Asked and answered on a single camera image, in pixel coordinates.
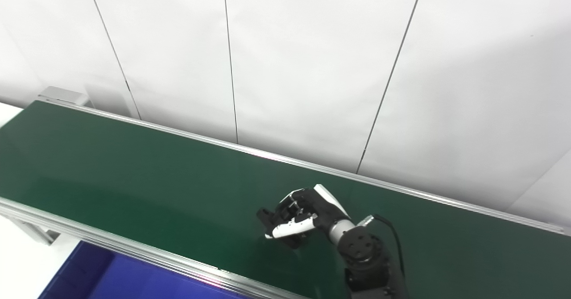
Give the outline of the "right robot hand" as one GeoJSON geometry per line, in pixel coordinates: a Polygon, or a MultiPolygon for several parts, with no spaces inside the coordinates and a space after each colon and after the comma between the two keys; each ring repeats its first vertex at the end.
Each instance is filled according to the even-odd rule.
{"type": "Polygon", "coordinates": [[[345,232],[355,228],[339,201],[322,184],[289,192],[274,211],[261,208],[257,218],[265,238],[279,240],[291,249],[302,246],[308,232],[318,230],[338,246],[345,232]]]}

